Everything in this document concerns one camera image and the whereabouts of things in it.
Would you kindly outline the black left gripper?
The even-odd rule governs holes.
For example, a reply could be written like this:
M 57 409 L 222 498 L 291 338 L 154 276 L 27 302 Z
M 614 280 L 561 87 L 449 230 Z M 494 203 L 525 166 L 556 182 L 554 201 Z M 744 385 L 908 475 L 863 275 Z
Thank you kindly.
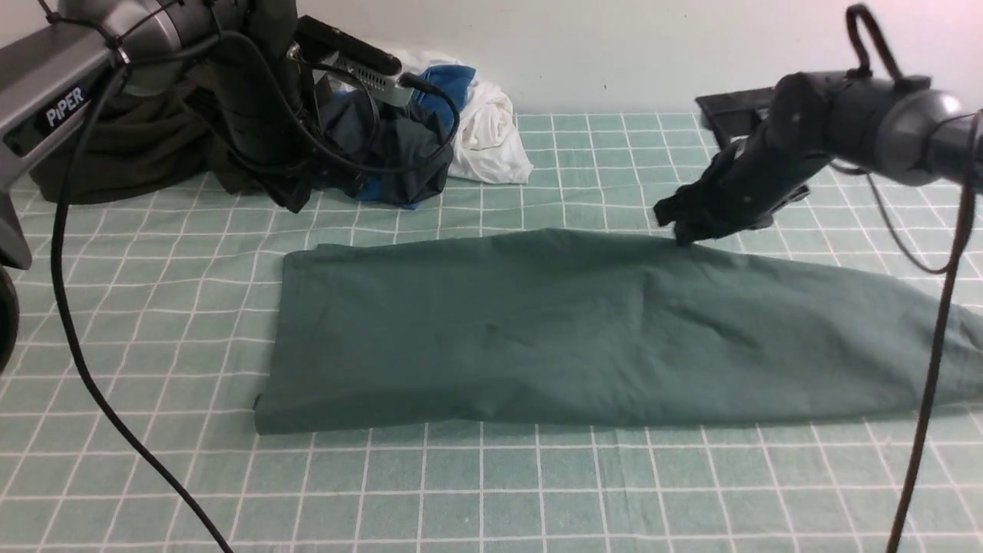
M 293 1 L 210 1 L 219 42 L 206 67 L 217 99 L 217 139 L 230 171 L 278 207 L 308 203 L 312 155 L 298 131 L 304 119 L 301 70 L 288 53 L 299 16 Z

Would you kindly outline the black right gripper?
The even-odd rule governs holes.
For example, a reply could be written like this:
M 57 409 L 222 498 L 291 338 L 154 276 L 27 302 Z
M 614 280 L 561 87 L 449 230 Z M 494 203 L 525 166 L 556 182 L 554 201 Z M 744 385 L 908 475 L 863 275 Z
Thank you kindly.
M 781 78 L 766 120 L 719 151 L 698 180 L 656 202 L 657 224 L 671 225 L 681 246 L 768 227 L 808 179 L 834 160 L 849 160 L 833 146 L 829 127 L 855 76 L 796 72 Z

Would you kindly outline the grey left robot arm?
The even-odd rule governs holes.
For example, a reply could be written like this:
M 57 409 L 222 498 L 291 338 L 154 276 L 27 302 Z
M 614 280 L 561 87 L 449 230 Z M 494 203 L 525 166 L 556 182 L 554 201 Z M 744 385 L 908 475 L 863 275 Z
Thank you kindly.
M 11 186 L 117 92 L 158 94 L 204 63 L 212 87 L 194 112 L 278 206 L 299 211 L 310 196 L 302 172 L 313 157 L 302 144 L 300 68 L 290 58 L 295 2 L 61 1 L 46 18 L 2 49 L 3 365 L 20 329 L 8 270 L 32 263 Z

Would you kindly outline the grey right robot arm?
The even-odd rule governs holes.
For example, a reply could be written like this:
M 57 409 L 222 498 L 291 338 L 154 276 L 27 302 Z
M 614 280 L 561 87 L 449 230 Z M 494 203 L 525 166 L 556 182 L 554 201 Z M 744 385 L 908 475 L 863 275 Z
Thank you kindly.
M 981 168 L 981 126 L 970 118 L 927 77 L 894 84 L 845 72 L 786 75 L 765 118 L 698 180 L 659 200 L 654 217 L 684 245 L 762 230 L 834 160 L 910 187 L 959 182 Z

